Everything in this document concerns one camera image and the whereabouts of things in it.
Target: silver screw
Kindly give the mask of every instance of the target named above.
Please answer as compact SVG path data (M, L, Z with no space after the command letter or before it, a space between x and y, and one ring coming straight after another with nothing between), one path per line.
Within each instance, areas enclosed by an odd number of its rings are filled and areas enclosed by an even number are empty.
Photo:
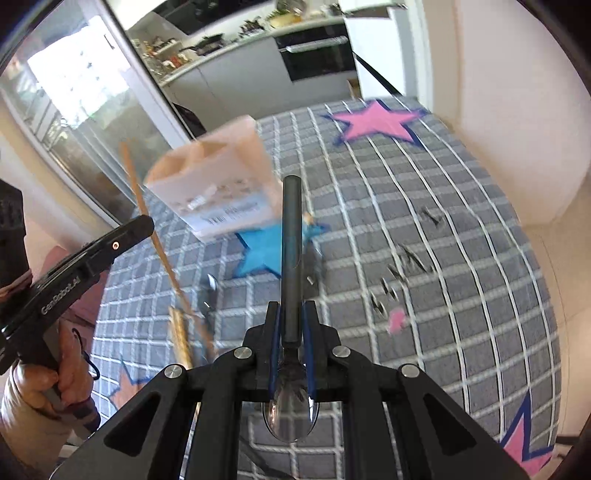
M245 358L250 358L252 355L252 350L250 350L247 346L240 346L236 350L234 350L234 356L239 358L240 360L244 360Z
M164 369L164 376L167 378L177 378L183 373L183 367L180 365L169 365Z
M347 358L351 354L351 350L344 345L337 345L333 348L333 355L338 358Z
M417 378L421 373L416 365L411 364L404 365L400 371L406 378Z

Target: beige floor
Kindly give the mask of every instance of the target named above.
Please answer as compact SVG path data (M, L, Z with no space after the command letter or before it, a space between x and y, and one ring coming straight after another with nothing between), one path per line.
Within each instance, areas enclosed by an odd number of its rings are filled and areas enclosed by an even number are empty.
M560 334L558 433L578 434L591 413L591 179L558 221L525 231L550 289ZM553 458L535 480L546 479L559 463Z

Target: finger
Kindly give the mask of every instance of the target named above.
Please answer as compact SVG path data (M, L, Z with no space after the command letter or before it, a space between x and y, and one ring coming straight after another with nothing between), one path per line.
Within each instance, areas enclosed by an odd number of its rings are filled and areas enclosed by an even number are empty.
M78 403L90 397L93 380L88 373L88 365L83 362L76 372L73 384L66 391L62 392L61 399L66 405Z
M19 363L13 379L22 399L33 408L43 408L48 403L41 392L48 390L58 381L57 372L41 365Z
M61 392L64 392L74 383L76 372L83 359L80 342L63 323L60 325L60 348L61 362L58 388Z

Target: table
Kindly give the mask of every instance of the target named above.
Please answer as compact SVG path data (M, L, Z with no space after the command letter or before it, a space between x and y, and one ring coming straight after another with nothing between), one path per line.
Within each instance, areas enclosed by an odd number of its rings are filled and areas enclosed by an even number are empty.
M406 98L385 102L420 108ZM323 115L362 107L348 100L259 122L277 173L301 176L308 210L330 225L314 239L326 259L316 298L320 321L376 363L418 364L496 440L530 398L530 449L551 446L560 402L557 326L509 201L433 115L410 124L424 148L383 135L336 145L342 124ZM200 278L209 273L219 280L217 347L239 346L247 328L264 321L267 303L280 299L279 281L272 274L232 278L243 257L235 235L202 244L157 198L148 194L147 203L194 307ZM408 286L393 282L410 321L390 335L370 294L388 308L380 281L388 278L393 251L405 258L402 246L428 271L406 261ZM102 374L93 395L103 419L116 411L110 398L120 384L141 383L174 362L168 307L176 302L149 240L113 265L92 350ZM188 334L194 360L202 362L192 325ZM270 466L294 477L343 478L337 404L323 405L312 434L294 446L275 440L252 409L243 434ZM261 478L242 455L239 478Z

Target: glass door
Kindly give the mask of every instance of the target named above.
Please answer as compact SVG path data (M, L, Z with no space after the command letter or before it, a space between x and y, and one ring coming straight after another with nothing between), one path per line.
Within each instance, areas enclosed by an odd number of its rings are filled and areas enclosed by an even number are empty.
M0 77L9 109L41 156L117 223L135 207L121 144L143 178L171 147L189 141L174 114L158 110L141 88L142 74L132 71L92 4L64 0Z

